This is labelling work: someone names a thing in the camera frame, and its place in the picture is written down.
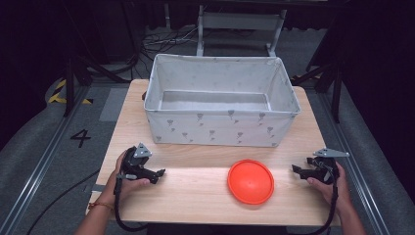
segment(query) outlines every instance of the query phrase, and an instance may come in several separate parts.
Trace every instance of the person's arm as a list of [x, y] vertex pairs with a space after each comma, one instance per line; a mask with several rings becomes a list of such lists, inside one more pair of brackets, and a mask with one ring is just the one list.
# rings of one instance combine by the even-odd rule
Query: person's arm
[[[112, 214], [112, 209], [114, 207], [115, 195], [114, 188], [116, 182], [116, 175], [119, 172], [119, 168], [122, 163], [122, 159], [125, 155], [125, 152], [122, 153], [117, 161], [116, 167], [113, 173], [110, 175], [110, 178], [107, 181], [107, 184], [104, 188], [104, 191], [101, 193], [100, 197], [95, 203], [103, 204], [93, 207], [88, 214], [83, 218], [82, 222], [79, 224], [78, 228], [75, 231], [76, 235], [94, 235], [94, 234], [105, 234], [107, 228], [108, 220]], [[119, 200], [122, 202], [128, 194], [144, 185], [150, 184], [150, 180], [143, 178], [138, 180], [126, 180], [123, 179], [121, 195]]]
[[[346, 173], [343, 167], [336, 163], [339, 168], [339, 178], [337, 186], [339, 191], [339, 198], [336, 203], [336, 213], [339, 215], [342, 223], [342, 231], [344, 235], [365, 235], [363, 224], [360, 221], [359, 215], [354, 208], [350, 199], [348, 185], [346, 181]], [[333, 185], [327, 185], [315, 178], [307, 178], [307, 182], [323, 194], [327, 203], [331, 203], [333, 195]]]

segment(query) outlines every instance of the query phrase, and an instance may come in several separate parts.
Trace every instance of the wooden table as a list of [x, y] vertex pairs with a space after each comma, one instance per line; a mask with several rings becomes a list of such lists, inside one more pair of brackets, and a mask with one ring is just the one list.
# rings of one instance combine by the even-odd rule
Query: wooden table
[[[325, 146], [305, 91], [295, 87], [302, 112], [277, 148], [155, 144], [141, 99], [148, 80], [131, 82], [97, 184], [103, 185], [117, 157], [143, 142], [153, 153], [145, 167], [165, 174], [156, 185], [137, 190], [120, 207], [122, 220], [214, 224], [322, 225], [329, 205], [292, 171], [309, 167], [306, 157]], [[271, 198], [261, 205], [239, 202], [227, 186], [235, 162], [252, 159], [274, 176]], [[99, 193], [93, 193], [94, 202]], [[335, 216], [333, 225], [340, 225]]]

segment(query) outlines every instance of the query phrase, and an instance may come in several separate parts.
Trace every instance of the hand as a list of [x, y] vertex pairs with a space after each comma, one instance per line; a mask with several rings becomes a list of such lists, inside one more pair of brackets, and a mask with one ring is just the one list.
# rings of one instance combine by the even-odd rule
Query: hand
[[[339, 198], [336, 203], [336, 210], [339, 212], [348, 209], [350, 206], [352, 206], [350, 194], [348, 191], [348, 185], [346, 181], [346, 172], [345, 169], [336, 162], [336, 165], [339, 169], [339, 178], [337, 180], [337, 186], [338, 186], [338, 192], [339, 192]], [[316, 188], [318, 191], [321, 192], [324, 199], [328, 204], [331, 204], [332, 202], [332, 196], [333, 196], [333, 185], [327, 185], [322, 182], [320, 182], [318, 179], [309, 177], [307, 178], [307, 182], [312, 185], [314, 188]]]
[[[125, 153], [126, 151], [124, 151], [116, 160], [115, 170], [110, 175], [105, 189], [101, 193], [101, 196], [97, 199], [97, 202], [109, 204], [113, 204], [115, 202], [114, 188], [116, 182], [116, 175], [119, 173], [119, 169], [121, 168], [121, 164], [124, 159]], [[147, 178], [137, 180], [122, 179], [121, 195], [119, 197], [119, 200], [122, 201], [132, 191], [148, 184], [150, 184], [150, 180]]]

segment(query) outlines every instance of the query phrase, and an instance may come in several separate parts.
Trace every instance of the wrist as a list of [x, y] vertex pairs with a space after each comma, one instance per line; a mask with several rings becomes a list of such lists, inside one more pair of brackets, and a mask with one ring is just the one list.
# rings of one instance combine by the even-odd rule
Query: wrist
[[336, 212], [339, 215], [339, 217], [351, 214], [354, 212], [353, 204], [351, 202], [338, 202], [338, 204], [336, 205]]
[[93, 210], [93, 209], [96, 209], [96, 208], [100, 208], [101, 210], [105, 209], [109, 212], [113, 212], [114, 211], [114, 204], [102, 203], [102, 202], [98, 202], [98, 201], [95, 202], [95, 203], [89, 203], [88, 209], [90, 211]]
[[110, 192], [110, 190], [105, 189], [101, 195], [98, 197], [96, 202], [107, 203], [107, 204], [114, 204], [115, 203], [115, 195], [114, 192]]

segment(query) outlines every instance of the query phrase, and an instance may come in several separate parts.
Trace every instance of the metal rail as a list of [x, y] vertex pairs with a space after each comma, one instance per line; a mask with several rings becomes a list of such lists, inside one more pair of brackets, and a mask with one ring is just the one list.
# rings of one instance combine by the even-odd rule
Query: metal rail
[[329, 98], [324, 93], [319, 93], [317, 95], [319, 101], [323, 105], [326, 116], [330, 120], [330, 123], [343, 148], [343, 151], [350, 153], [350, 157], [346, 158], [346, 167], [348, 169], [349, 176], [356, 187], [357, 193], [360, 197], [361, 202], [363, 203], [364, 209], [366, 210], [366, 213], [369, 217], [369, 220], [372, 224], [375, 233], [379, 235], [391, 234], [385, 224], [385, 221], [381, 213], [379, 212], [378, 206], [376, 205], [372, 192], [369, 189], [366, 180], [364, 179], [363, 174], [354, 158], [354, 154], [347, 143], [341, 126], [334, 121], [331, 115], [331, 105]]
[[76, 93], [75, 105], [72, 111], [69, 113], [67, 117], [63, 117], [63, 119], [59, 123], [57, 130], [55, 131], [51, 141], [49, 142], [49, 145], [46, 147], [46, 150], [40, 158], [36, 168], [27, 180], [21, 194], [19, 195], [8, 216], [3, 222], [0, 228], [0, 235], [13, 234], [13, 232], [15, 231], [17, 225], [19, 224], [25, 211], [27, 210], [27, 207], [29, 206], [34, 194], [36, 193], [40, 183], [42, 182], [42, 179], [45, 176], [46, 171], [49, 168], [49, 165], [51, 164], [52, 160], [54, 160], [55, 153], [61, 144], [62, 137], [67, 131], [70, 121], [74, 117], [74, 114], [76, 113], [78, 107], [82, 103], [83, 99], [86, 97], [88, 90], [89, 87], [87, 86], [79, 87], [79, 90]]

